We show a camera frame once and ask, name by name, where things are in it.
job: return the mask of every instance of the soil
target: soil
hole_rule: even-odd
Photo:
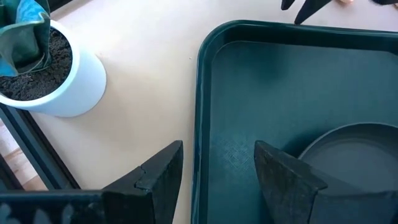
[[[56,29],[50,30],[49,67],[37,72],[0,77],[0,92],[6,97],[19,100],[36,100],[56,90],[67,78],[72,66],[72,50],[68,40]]]

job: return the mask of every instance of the round dish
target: round dish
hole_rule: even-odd
[[[331,130],[298,157],[367,192],[398,190],[398,128],[358,123]]]

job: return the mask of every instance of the plant pot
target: plant pot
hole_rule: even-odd
[[[51,27],[66,37],[72,50],[72,65],[65,81],[36,100],[12,100],[0,93],[0,103],[54,116],[78,116],[92,109],[103,96],[106,72],[96,55],[78,45],[66,28],[55,21],[51,21]]]

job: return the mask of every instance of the dark green tray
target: dark green tray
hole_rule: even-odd
[[[254,141],[298,156],[350,123],[398,125],[398,34],[233,21],[198,56],[192,223],[272,223]]]

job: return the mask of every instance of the beige table surface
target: beige table surface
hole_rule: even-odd
[[[34,114],[84,189],[100,189],[175,139],[184,143],[174,223],[189,223],[197,53],[218,25],[236,20],[293,22],[280,0],[73,0],[52,13],[103,62],[102,100],[76,118]],[[337,2],[304,24],[398,31],[398,10]]]

